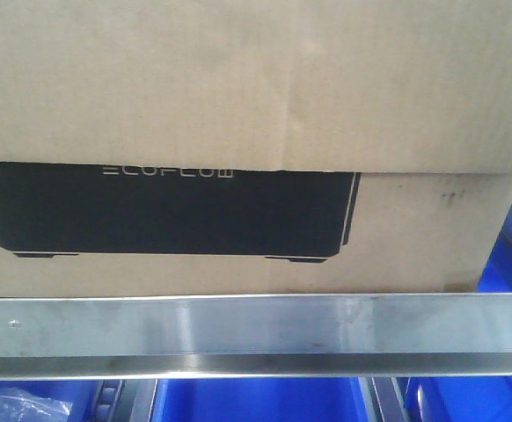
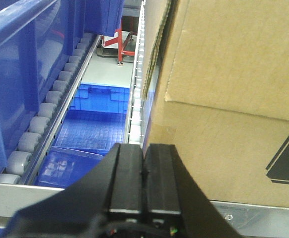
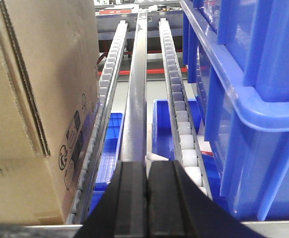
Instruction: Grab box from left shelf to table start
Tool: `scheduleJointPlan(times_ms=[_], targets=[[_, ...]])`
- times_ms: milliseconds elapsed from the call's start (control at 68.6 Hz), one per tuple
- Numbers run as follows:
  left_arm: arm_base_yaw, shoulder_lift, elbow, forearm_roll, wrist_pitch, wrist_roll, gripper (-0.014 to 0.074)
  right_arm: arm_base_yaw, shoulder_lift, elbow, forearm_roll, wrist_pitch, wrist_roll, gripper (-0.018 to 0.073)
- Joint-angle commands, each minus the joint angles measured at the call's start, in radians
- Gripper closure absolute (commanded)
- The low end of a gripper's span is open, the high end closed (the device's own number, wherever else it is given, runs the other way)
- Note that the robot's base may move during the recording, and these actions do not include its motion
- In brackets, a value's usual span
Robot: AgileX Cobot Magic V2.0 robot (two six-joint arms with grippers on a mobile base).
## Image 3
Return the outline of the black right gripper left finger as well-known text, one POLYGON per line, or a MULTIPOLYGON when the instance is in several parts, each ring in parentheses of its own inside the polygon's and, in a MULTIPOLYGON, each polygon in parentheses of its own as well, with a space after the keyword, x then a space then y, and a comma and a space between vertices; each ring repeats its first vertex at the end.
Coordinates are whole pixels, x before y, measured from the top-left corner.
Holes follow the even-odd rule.
POLYGON ((76 238, 145 238, 146 174, 141 162, 117 163, 110 185, 76 238))

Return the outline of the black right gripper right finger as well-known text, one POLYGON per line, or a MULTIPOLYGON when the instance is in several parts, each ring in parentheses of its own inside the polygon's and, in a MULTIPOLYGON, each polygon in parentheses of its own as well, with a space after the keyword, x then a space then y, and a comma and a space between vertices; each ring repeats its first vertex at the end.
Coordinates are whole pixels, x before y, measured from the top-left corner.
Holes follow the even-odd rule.
POLYGON ((153 162, 148 177, 150 238, 260 238, 212 202, 177 161, 153 162))

